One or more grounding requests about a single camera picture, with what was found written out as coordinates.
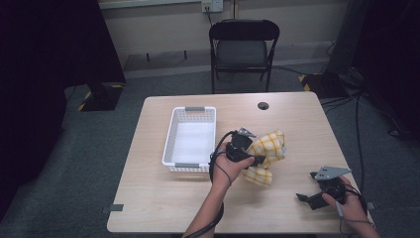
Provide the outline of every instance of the wall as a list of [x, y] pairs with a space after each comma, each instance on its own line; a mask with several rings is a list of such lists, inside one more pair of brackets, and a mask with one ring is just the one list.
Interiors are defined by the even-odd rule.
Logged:
[[[120, 55], [209, 48], [210, 23], [200, 1], [101, 0], [102, 13]], [[253, 18], [274, 21], [281, 30], [279, 45], [334, 41], [348, 0], [240, 0], [224, 1], [222, 19]]]

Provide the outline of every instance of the black chair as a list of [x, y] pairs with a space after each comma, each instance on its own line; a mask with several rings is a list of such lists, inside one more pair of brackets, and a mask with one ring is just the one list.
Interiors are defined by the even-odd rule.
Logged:
[[[267, 73], [265, 91], [268, 91], [272, 59], [280, 29], [269, 20], [224, 20], [210, 28], [210, 55], [212, 93], [215, 90], [215, 73], [259, 72], [260, 80]], [[271, 42], [268, 52], [267, 43]]]

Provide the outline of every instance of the wooden table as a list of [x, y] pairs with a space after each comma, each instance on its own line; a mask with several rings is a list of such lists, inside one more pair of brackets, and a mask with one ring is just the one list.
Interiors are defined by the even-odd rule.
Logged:
[[[260, 102], [269, 108], [260, 110]], [[321, 166], [348, 167], [312, 92], [147, 98], [114, 201], [124, 208], [111, 212], [109, 231], [182, 233], [207, 195], [211, 185], [207, 174], [171, 173], [161, 163], [172, 109], [177, 106], [216, 107], [215, 144], [241, 127], [258, 137], [275, 129], [285, 134], [285, 160], [270, 167], [271, 186], [258, 186], [239, 176], [225, 197], [217, 233], [340, 232], [340, 219], [332, 207], [313, 211], [295, 194], [320, 191], [309, 173]], [[352, 175], [347, 178], [356, 185]]]

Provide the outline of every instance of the basket handle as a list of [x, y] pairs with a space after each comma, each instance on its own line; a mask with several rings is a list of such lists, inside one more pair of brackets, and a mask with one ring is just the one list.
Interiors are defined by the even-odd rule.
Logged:
[[175, 163], [176, 168], [200, 168], [200, 164]]
[[205, 111], [205, 107], [185, 107], [185, 111]]

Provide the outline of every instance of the wire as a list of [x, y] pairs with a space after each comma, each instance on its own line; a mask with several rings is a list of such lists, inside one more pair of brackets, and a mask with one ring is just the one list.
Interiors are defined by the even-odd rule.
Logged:
[[217, 163], [215, 162], [214, 163], [220, 170], [222, 170], [222, 172], [223, 173], [225, 173], [225, 175], [228, 177], [228, 180], [229, 180], [229, 186], [232, 186], [232, 180], [231, 180], [231, 177], [228, 175], [228, 173], [225, 171], [225, 170], [223, 170], [219, 165], [217, 165]]
[[345, 100], [345, 99], [348, 99], [348, 97], [341, 97], [339, 99], [331, 100], [331, 101], [328, 101], [328, 102], [323, 102], [323, 103], [321, 103], [321, 106], [325, 106], [325, 105], [328, 106], [328, 104], [330, 104], [330, 103], [337, 102], [337, 101], [342, 101], [342, 100]]
[[385, 115], [385, 116], [389, 117], [389, 119], [393, 122], [393, 124], [395, 125], [395, 127], [398, 129], [398, 131], [400, 131], [400, 132], [402, 132], [402, 133], [404, 133], [404, 134], [410, 134], [410, 132], [409, 132], [409, 131], [405, 131], [405, 130], [403, 130], [403, 129], [402, 129], [402, 128], [398, 125], [398, 123], [395, 121], [395, 119], [394, 119], [391, 115], [389, 115], [388, 113], [386, 113], [386, 112], [384, 112], [384, 111], [382, 111], [382, 110], [376, 109], [376, 108], [374, 108], [374, 107], [371, 107], [371, 106], [369, 106], [369, 105], [367, 105], [367, 104], [365, 104], [365, 103], [362, 103], [362, 102], [359, 102], [359, 104], [360, 104], [360, 105], [362, 105], [362, 106], [364, 106], [364, 107], [369, 108], [370, 110], [373, 110], [373, 111], [376, 111], [376, 112], [382, 113], [383, 115]]
[[357, 191], [356, 188], [353, 187], [352, 185], [345, 184], [345, 186], [349, 186], [352, 189], [352, 190], [346, 189], [346, 191], [349, 191], [351, 193], [354, 193], [355, 195], [358, 195], [358, 196], [362, 196], [362, 194], [359, 191]]
[[210, 9], [209, 9], [209, 7], [205, 7], [204, 9], [206, 10], [207, 18], [209, 19], [210, 27], [211, 27], [211, 26], [213, 26], [213, 23], [211, 22]]
[[299, 74], [302, 74], [302, 75], [305, 75], [305, 76], [307, 76], [309, 74], [312, 74], [312, 73], [301, 72], [301, 71], [295, 70], [293, 68], [289, 68], [289, 67], [285, 67], [285, 66], [280, 66], [280, 65], [275, 65], [272, 68], [274, 68], [274, 69], [281, 69], [281, 70], [285, 70], [285, 71], [296, 72], [296, 73], [299, 73]]
[[365, 82], [364, 82], [364, 77], [363, 77], [363, 73], [361, 72], [361, 70], [359, 68], [356, 68], [356, 67], [350, 67], [350, 72], [353, 73], [353, 74], [351, 74], [351, 78], [357, 80], [358, 83], [360, 84], [360, 87], [364, 87]]
[[317, 73], [317, 74], [324, 73], [324, 68], [325, 68], [327, 65], [328, 65], [327, 63], [325, 63], [324, 65], [322, 65], [321, 69], [319, 69], [319, 71], [318, 71], [318, 73]]
[[325, 114], [328, 114], [330, 111], [332, 111], [332, 110], [334, 110], [334, 109], [338, 108], [339, 106], [343, 106], [343, 105], [345, 105], [345, 104], [349, 103], [350, 101], [352, 101], [352, 98], [347, 98], [347, 99], [346, 99], [346, 101], [341, 102], [341, 103], [339, 103], [339, 104], [335, 105], [333, 108], [328, 109], [328, 110], [325, 112]]
[[358, 95], [358, 99], [356, 101], [356, 135], [358, 140], [358, 148], [359, 148], [359, 159], [361, 163], [361, 193], [364, 193], [364, 185], [365, 185], [365, 163], [364, 163], [364, 155], [362, 153], [362, 143], [361, 143], [361, 134], [360, 134], [360, 126], [359, 126], [359, 101], [361, 99], [361, 94]]
[[[225, 139], [229, 136], [229, 135], [233, 135], [236, 131], [230, 131], [228, 133], [226, 133], [225, 136], [222, 137], [222, 139], [220, 140], [219, 144], [217, 144], [215, 151], [210, 155], [210, 168], [209, 168], [209, 174], [210, 174], [210, 180], [213, 182], [213, 170], [214, 170], [214, 165], [216, 165], [217, 167], [219, 167], [219, 165], [216, 164], [216, 158], [217, 156], [225, 153], [225, 152], [219, 152], [220, 146], [222, 145], [223, 141], [225, 141]], [[229, 177], [228, 173], [226, 173], [226, 171], [224, 171], [221, 167], [219, 167], [228, 177], [229, 182], [232, 185], [232, 181], [231, 178]], [[209, 231], [210, 229], [212, 229], [213, 227], [215, 227], [220, 219], [222, 219], [223, 216], [223, 212], [224, 212], [224, 203], [222, 202], [222, 206], [220, 207], [219, 213], [217, 214], [216, 218], [207, 226], [205, 226], [204, 228], [186, 236], [186, 238], [195, 238], [195, 237], [199, 237], [202, 234], [206, 233], [207, 231]]]
[[329, 53], [329, 50], [336, 45], [336, 42], [331, 42], [331, 46], [329, 48], [327, 48], [327, 50], [325, 50], [325, 54], [327, 54], [328, 56], [331, 56], [331, 53]]
[[342, 233], [343, 235], [348, 235], [349, 237], [352, 237], [353, 235], [357, 235], [357, 234], [350, 234], [350, 233], [345, 233], [342, 230], [342, 224], [343, 224], [343, 220], [348, 221], [348, 222], [359, 222], [359, 223], [366, 223], [371, 225], [373, 228], [376, 228], [375, 225], [373, 223], [371, 223], [370, 221], [362, 221], [362, 220], [351, 220], [351, 219], [346, 219], [344, 217], [340, 218], [340, 233]]

